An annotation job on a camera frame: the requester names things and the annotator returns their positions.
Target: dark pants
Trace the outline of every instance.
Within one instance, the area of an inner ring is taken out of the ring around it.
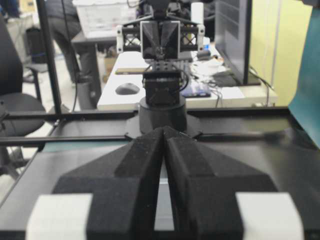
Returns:
[[[51,35],[53,39],[58,44],[59,48],[61,49],[67,69],[70,74],[70,78],[72,82],[75,82],[75,69],[79,69],[78,62],[76,56],[71,51],[72,45],[68,40],[68,34],[66,29],[65,20],[58,17],[49,17],[49,26],[51,30]],[[72,40],[80,31],[81,26],[80,23],[76,20],[67,21],[70,40]],[[91,75],[93,70],[91,69],[91,63],[96,61],[95,56],[90,54],[87,46],[77,47],[76,53],[80,55],[80,63],[81,63],[81,73],[82,75]]]

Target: black table surface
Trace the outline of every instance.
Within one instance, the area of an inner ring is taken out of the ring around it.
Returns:
[[[290,115],[202,117],[206,134],[235,135],[204,140],[203,144],[270,175],[280,192],[289,192],[301,215],[306,233],[316,237],[320,232],[320,151],[299,129]],[[53,133],[55,136],[123,135],[125,120],[66,122]],[[247,133],[258,133],[253,136]],[[50,194],[59,177],[125,142],[79,149],[38,153],[0,206],[0,240],[3,236],[24,239],[28,218],[36,199]],[[159,193],[166,199],[168,191]],[[168,214],[166,205],[159,208]],[[162,231],[170,230],[163,222]]]

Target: yellow wall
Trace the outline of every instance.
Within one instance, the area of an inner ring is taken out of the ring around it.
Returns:
[[[250,65],[268,82],[272,79],[279,1],[253,0],[252,7]],[[282,0],[274,75],[278,106],[287,106],[296,93],[311,11],[312,7],[301,1]]]

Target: office chair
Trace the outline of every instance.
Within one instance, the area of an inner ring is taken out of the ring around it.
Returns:
[[[8,113],[45,112],[38,99],[22,93],[23,65],[1,15],[0,39],[0,104]],[[37,67],[31,65],[29,68],[34,74],[38,74]],[[0,136],[24,137],[41,128],[44,123],[43,120],[4,120],[4,129],[0,132]],[[7,149],[0,147],[0,174],[10,174],[13,178],[17,178],[18,173],[8,158]]]

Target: computer mouse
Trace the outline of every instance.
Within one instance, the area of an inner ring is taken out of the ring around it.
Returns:
[[[118,86],[115,90],[118,95],[134,95],[140,92],[140,88],[133,83],[125,83]]]

